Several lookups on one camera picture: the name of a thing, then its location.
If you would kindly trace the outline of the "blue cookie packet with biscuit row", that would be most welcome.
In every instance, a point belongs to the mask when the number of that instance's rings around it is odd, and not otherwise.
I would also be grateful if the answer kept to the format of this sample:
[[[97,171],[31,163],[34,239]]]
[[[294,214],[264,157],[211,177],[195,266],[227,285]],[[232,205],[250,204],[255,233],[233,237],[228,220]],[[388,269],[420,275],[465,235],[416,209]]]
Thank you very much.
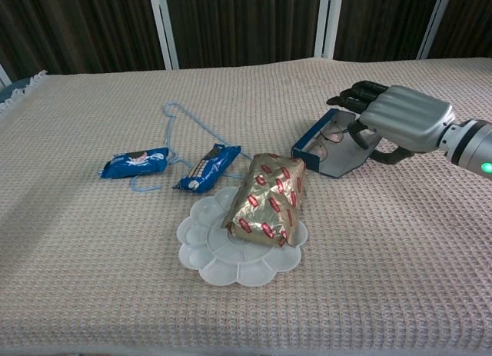
[[[178,181],[173,189],[198,194],[210,191],[240,152],[241,146],[214,144],[212,149]]]

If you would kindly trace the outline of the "blue glasses case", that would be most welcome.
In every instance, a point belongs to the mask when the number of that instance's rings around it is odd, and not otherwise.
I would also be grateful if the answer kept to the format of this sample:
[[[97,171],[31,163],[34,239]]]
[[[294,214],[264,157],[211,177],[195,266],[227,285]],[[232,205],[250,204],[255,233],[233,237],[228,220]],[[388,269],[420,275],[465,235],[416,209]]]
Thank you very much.
[[[354,113],[337,108],[330,109],[291,147],[291,157],[302,159],[308,169],[332,178],[340,178],[360,167],[369,159],[381,140],[381,136],[368,130],[361,132],[362,138],[368,144],[366,149],[362,148],[348,132],[340,143],[326,144],[328,156],[325,159],[320,159],[311,152],[311,146],[320,131],[344,130],[355,120]]]

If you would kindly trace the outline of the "beige waffle-weave fringed blanket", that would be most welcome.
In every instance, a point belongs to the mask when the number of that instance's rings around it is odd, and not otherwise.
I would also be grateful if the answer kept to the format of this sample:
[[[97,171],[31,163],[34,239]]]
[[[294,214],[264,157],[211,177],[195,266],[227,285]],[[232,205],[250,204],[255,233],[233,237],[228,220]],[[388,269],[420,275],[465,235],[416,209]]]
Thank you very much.
[[[175,189],[184,165],[141,179],[147,193],[99,177],[164,145],[166,103],[190,161],[214,144],[193,118],[247,155],[288,155],[361,80],[492,121],[492,58],[34,76],[0,108],[0,354],[492,356],[492,181],[439,152],[309,173],[301,263],[258,288],[180,263],[198,200]]]

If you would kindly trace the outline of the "white flower-shaped palette tray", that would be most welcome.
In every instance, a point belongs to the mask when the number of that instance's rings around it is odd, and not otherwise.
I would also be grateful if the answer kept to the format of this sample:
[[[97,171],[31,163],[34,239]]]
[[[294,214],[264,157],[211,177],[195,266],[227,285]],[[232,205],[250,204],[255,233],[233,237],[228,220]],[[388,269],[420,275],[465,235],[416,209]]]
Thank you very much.
[[[296,245],[283,247],[258,245],[228,234],[220,225],[237,191],[236,187],[222,188],[192,205],[189,216],[177,229],[181,243],[178,258],[214,286],[263,286],[277,273],[292,271],[300,264],[301,246],[308,240],[308,230],[303,222],[298,222]]]

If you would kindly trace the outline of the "thin-framed eyeglasses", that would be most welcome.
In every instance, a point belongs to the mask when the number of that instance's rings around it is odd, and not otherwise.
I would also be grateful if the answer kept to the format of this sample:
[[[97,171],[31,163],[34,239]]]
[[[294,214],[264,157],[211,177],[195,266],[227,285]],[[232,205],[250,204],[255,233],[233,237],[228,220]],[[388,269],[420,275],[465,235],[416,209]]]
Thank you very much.
[[[347,129],[339,129],[338,131],[320,131],[311,146],[311,152],[317,155],[320,159],[325,159],[328,156],[326,144],[340,143],[346,133],[348,133]]]

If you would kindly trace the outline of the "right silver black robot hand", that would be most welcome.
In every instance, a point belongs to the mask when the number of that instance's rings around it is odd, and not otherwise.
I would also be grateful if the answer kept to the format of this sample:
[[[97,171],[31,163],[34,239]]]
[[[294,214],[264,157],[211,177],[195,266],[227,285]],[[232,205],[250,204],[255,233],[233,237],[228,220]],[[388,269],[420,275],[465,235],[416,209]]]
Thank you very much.
[[[391,153],[374,151],[372,158],[393,165],[416,153],[438,149],[442,134],[455,120],[451,104],[400,85],[386,86],[361,81],[329,98],[328,105],[345,108],[359,115],[349,123],[347,131],[364,150],[368,141],[365,130],[393,142]]]

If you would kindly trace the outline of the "blue Oreo cookie packet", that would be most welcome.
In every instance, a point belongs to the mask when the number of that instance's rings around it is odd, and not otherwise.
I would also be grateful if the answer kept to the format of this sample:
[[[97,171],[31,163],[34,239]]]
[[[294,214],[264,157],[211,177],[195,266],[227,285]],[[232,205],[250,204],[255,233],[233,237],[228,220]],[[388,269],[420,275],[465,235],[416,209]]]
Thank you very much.
[[[118,179],[163,172],[168,165],[168,148],[116,154],[99,172],[101,178]]]

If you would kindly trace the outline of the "gold foil snack package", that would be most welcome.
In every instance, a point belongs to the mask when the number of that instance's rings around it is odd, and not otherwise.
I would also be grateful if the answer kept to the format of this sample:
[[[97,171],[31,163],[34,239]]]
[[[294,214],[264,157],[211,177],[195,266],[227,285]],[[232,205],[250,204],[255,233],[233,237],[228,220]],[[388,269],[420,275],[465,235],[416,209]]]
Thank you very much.
[[[221,224],[259,245],[298,245],[306,164],[300,158],[256,154]]]

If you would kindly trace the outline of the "teal padded table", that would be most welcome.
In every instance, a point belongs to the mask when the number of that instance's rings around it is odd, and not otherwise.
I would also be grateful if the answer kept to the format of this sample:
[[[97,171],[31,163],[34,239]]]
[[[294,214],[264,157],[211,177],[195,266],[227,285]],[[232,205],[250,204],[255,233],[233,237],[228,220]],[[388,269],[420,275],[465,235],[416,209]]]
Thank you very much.
[[[0,105],[22,100],[35,86],[33,78],[23,78],[0,90]]]

